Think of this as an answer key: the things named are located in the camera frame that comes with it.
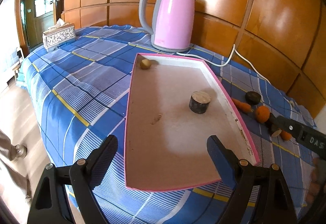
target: pink border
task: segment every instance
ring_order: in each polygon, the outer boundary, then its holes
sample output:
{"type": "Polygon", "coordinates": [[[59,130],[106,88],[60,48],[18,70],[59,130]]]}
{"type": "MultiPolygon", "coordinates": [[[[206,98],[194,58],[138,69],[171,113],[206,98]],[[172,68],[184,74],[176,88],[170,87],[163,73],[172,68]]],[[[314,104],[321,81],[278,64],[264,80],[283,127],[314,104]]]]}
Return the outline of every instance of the pink border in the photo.
{"type": "MultiPolygon", "coordinates": [[[[136,66],[136,61],[137,61],[137,57],[139,55],[146,55],[146,56],[153,56],[153,57],[173,57],[173,58],[176,58],[177,56],[175,55],[171,55],[171,54],[159,54],[159,53],[137,53],[136,57],[135,57],[135,61],[134,61],[134,65],[132,67],[132,73],[131,73],[131,81],[130,81],[130,87],[132,86],[132,81],[133,81],[133,72],[134,72],[134,68],[136,66]]],[[[228,100],[229,104],[231,105],[235,115],[237,116],[240,124],[241,124],[241,127],[240,129],[242,128],[243,129],[243,132],[247,138],[247,140],[249,141],[249,144],[251,146],[251,149],[252,149],[252,152],[253,152],[253,155],[255,157],[255,160],[256,160],[256,163],[254,165],[256,165],[260,159],[259,159],[259,156],[258,156],[258,152],[256,150],[256,147],[255,147],[255,144],[252,140],[252,137],[249,133],[249,130],[247,129],[246,127],[246,124],[244,123],[237,107],[234,105],[233,101],[231,100],[231,97],[229,96],[229,94],[227,93],[226,89],[224,88],[224,86],[222,85],[222,83],[220,82],[220,80],[216,77],[216,75],[214,74],[214,72],[211,70],[211,68],[207,65],[207,63],[202,60],[202,59],[198,59],[198,58],[193,58],[193,57],[178,57],[178,58],[181,58],[181,59],[189,59],[189,60],[196,60],[196,61],[201,61],[204,63],[204,65],[206,66],[206,68],[208,69],[208,71],[211,73],[211,75],[213,76],[214,80],[216,81],[216,83],[218,84],[218,86],[220,87],[220,89],[222,90],[222,92],[224,93],[224,96],[226,97],[226,99],[228,100]]],[[[220,179],[216,179],[214,181],[211,181],[211,182],[207,182],[207,183],[203,183],[201,185],[195,185],[195,186],[187,186],[187,187],[182,187],[182,188],[178,188],[178,189],[160,189],[160,190],[140,190],[140,189],[137,189],[137,188],[132,188],[132,187],[129,187],[127,186],[127,178],[126,178],[126,170],[127,170],[127,163],[126,163],[126,135],[127,135],[127,123],[128,123],[128,112],[129,112],[129,99],[130,99],[130,89],[129,89],[129,94],[128,94],[128,102],[127,102],[127,114],[126,114],[126,127],[125,127],[125,131],[124,131],[124,183],[125,183],[125,186],[127,189],[129,190],[137,190],[137,191],[146,191],[146,192],[166,192],[166,191],[177,191],[177,190],[183,190],[183,189],[190,189],[190,188],[195,188],[195,187],[199,187],[199,186],[202,186],[202,185],[207,185],[207,184],[211,184],[211,183],[215,183],[215,182],[218,182],[220,181],[220,179]]]]}

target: silver tissue box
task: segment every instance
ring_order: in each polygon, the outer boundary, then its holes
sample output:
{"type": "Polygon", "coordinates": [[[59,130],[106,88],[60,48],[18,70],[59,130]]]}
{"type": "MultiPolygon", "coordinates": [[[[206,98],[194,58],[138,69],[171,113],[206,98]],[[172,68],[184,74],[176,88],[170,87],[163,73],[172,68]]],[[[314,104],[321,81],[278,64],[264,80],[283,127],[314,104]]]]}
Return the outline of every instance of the silver tissue box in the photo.
{"type": "Polygon", "coordinates": [[[73,23],[65,23],[60,27],[51,28],[43,32],[43,44],[45,49],[51,52],[59,44],[74,41],[75,37],[75,25],[73,23]]]}

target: pink electric kettle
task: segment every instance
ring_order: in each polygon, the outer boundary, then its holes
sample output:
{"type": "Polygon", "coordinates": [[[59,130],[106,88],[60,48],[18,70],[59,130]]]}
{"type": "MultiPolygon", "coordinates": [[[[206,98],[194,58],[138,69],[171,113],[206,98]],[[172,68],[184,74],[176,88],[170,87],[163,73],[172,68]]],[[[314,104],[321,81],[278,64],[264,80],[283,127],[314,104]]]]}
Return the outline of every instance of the pink electric kettle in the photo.
{"type": "Polygon", "coordinates": [[[139,20],[152,45],[165,52],[184,52],[190,44],[195,0],[156,0],[151,28],[145,20],[147,0],[139,2],[139,20]]]}

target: black cylinder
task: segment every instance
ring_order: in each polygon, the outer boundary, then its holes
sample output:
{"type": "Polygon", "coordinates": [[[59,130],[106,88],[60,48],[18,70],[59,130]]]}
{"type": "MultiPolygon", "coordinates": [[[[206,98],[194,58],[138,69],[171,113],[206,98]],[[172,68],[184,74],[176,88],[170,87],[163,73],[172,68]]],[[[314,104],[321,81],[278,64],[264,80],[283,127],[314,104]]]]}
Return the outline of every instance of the black cylinder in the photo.
{"type": "Polygon", "coordinates": [[[191,94],[189,108],[196,114],[203,114],[206,112],[211,97],[204,91],[195,91],[191,94]]]}
{"type": "Polygon", "coordinates": [[[245,99],[250,105],[257,105],[260,103],[261,95],[255,91],[248,91],[245,95],[245,99]]]}

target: white cable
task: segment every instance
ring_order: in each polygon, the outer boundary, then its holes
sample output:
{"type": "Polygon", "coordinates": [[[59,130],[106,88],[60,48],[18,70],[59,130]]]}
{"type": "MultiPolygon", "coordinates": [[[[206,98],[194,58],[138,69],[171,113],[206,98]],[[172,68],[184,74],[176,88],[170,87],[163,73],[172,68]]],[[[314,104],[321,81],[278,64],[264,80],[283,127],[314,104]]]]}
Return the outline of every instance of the white cable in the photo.
{"type": "Polygon", "coordinates": [[[244,61],[246,61],[258,75],[260,75],[264,80],[266,80],[270,84],[269,80],[265,78],[262,74],[260,74],[249,60],[245,59],[242,55],[240,55],[237,50],[235,50],[235,52],[239,57],[241,57],[244,61]]]}
{"type": "Polygon", "coordinates": [[[232,51],[231,51],[231,54],[230,54],[229,58],[228,58],[227,61],[226,61],[224,64],[222,64],[222,65],[215,64],[215,63],[213,63],[213,62],[211,62],[211,61],[209,61],[209,60],[207,60],[207,59],[205,59],[205,58],[202,58],[202,57],[200,57],[200,56],[198,56],[198,55],[195,55],[195,54],[187,54],[187,53],[176,53],[176,54],[183,55],[183,56],[185,56],[185,57],[197,57],[197,58],[199,58],[199,59],[205,60],[206,62],[208,62],[208,63],[210,63],[210,64],[212,64],[212,65],[214,65],[214,66],[217,66],[217,67],[220,67],[220,68],[221,68],[221,67],[226,66],[226,65],[230,62],[231,57],[232,57],[232,55],[233,55],[233,53],[234,53],[234,50],[235,50],[235,44],[234,44],[233,47],[232,47],[232,51]]]}
{"type": "Polygon", "coordinates": [[[252,64],[249,60],[245,59],[242,55],[239,54],[239,52],[235,49],[235,44],[234,44],[233,47],[232,47],[232,51],[231,51],[231,54],[230,54],[229,58],[228,58],[227,61],[226,61],[224,64],[222,64],[222,65],[215,64],[215,63],[213,63],[213,62],[211,62],[211,61],[209,61],[209,60],[207,60],[207,59],[205,59],[205,58],[203,58],[203,57],[200,57],[200,56],[198,56],[198,55],[195,55],[195,54],[178,53],[178,52],[177,52],[176,54],[178,54],[178,55],[183,55],[183,56],[185,56],[185,57],[196,57],[196,58],[199,58],[199,59],[202,59],[202,60],[206,61],[207,63],[210,63],[210,64],[212,64],[212,65],[214,65],[214,66],[217,66],[217,67],[220,67],[220,68],[221,68],[221,67],[226,66],[226,65],[231,61],[231,57],[232,57],[234,51],[235,51],[235,53],[236,53],[239,57],[241,57],[244,61],[246,61],[247,63],[249,63],[249,65],[253,68],[253,70],[254,70],[254,71],[255,71],[259,76],[261,76],[264,80],[266,80],[266,81],[270,84],[269,80],[268,80],[267,78],[265,78],[262,74],[260,74],[260,73],[255,69],[255,67],[253,66],[253,64],[252,64]]]}

